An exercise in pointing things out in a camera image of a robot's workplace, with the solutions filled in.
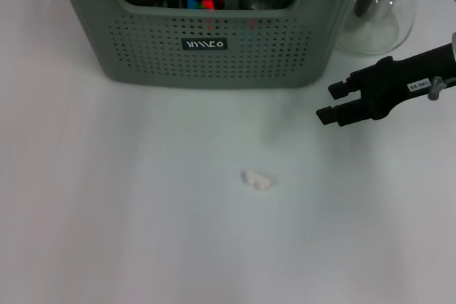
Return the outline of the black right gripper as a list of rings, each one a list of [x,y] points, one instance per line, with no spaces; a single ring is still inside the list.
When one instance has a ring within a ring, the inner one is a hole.
[[[419,55],[396,61],[388,56],[375,65],[350,74],[345,81],[328,86],[334,100],[361,92],[359,100],[321,108],[316,115],[323,125],[337,123],[340,127],[364,120],[381,120],[397,105],[427,95],[437,87],[456,87],[456,55],[451,43]]]

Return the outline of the white toy brick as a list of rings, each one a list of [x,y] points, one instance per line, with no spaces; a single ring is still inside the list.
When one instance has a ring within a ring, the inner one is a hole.
[[[274,186],[274,181],[270,177],[250,169],[241,171],[241,179],[252,189],[261,192],[269,191]]]

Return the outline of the grey-green perforated storage bin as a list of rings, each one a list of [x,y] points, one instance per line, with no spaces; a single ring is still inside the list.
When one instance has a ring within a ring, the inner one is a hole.
[[[300,88],[323,74],[354,0],[294,0],[277,10],[180,9],[70,0],[106,76],[189,89]]]

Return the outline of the glass carafe black lid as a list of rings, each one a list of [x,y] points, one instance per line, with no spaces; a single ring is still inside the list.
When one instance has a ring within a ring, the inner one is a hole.
[[[410,35],[417,0],[355,0],[336,45],[350,55],[380,55],[402,45]]]

